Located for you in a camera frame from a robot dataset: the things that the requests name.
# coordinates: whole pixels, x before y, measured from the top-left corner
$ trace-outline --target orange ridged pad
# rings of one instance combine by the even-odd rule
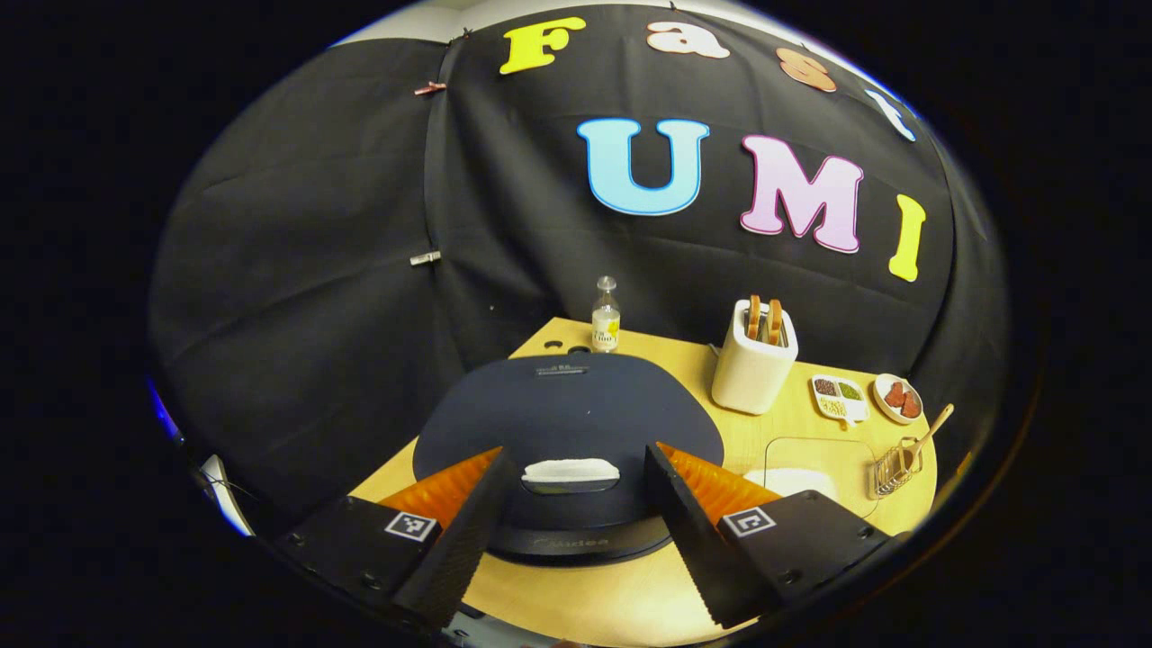
[[[379,502],[406,513],[415,513],[432,518],[440,526],[448,528],[452,520],[480,482],[485,470],[503,446],[497,446],[487,452],[464,459],[460,464],[448,466],[444,470],[429,475],[415,484],[396,491]]]
[[[680,473],[684,483],[691,489],[712,526],[729,513],[780,499],[780,496],[771,490],[725,470],[715,464],[660,442],[655,445],[664,451],[668,461],[676,468],[676,473]]]

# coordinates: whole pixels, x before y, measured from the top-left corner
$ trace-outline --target robot vacuum cleaner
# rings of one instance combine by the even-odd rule
[[[664,442],[723,462],[707,412],[670,374],[629,355],[503,360],[437,405],[412,457],[422,480],[495,447],[515,462],[488,551],[535,565],[596,565],[670,538],[644,491],[644,449]]]

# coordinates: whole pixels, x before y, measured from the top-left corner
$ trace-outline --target blue letter u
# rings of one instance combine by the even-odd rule
[[[596,199],[635,216],[664,216],[692,204],[700,191],[700,140],[708,127],[683,119],[655,125],[672,146],[672,180],[660,189],[632,180],[632,136],[641,125],[630,119],[593,119],[576,133],[588,142],[588,181]]]

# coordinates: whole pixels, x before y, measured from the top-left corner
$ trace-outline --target small glass bottle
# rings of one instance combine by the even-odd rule
[[[612,295],[616,280],[600,277],[596,287],[600,289],[600,299],[592,304],[592,351],[613,353],[620,345],[620,304]]]

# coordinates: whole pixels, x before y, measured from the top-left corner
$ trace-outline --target tabletop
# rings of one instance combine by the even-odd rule
[[[561,346],[545,342],[560,341]],[[591,346],[591,324],[553,318],[510,357],[562,355]],[[805,468],[835,482],[840,503],[880,530],[895,535],[915,528],[929,513],[937,487],[935,446],[923,449],[923,470],[888,497],[866,496],[865,466],[902,437],[923,437],[920,415],[909,425],[889,421],[864,394],[869,417],[856,427],[823,416],[810,379],[816,374],[849,378],[871,390],[873,374],[796,361],[772,408],[761,415],[725,409],[712,402],[717,356],[707,345],[620,331],[617,353],[649,360],[672,374],[712,417],[723,440],[723,467],[746,474],[773,468]],[[349,495],[379,500],[412,484],[412,439]],[[712,623],[675,543],[614,565],[539,567],[485,553],[464,594],[464,603],[513,625],[593,646],[676,646],[735,632]]]

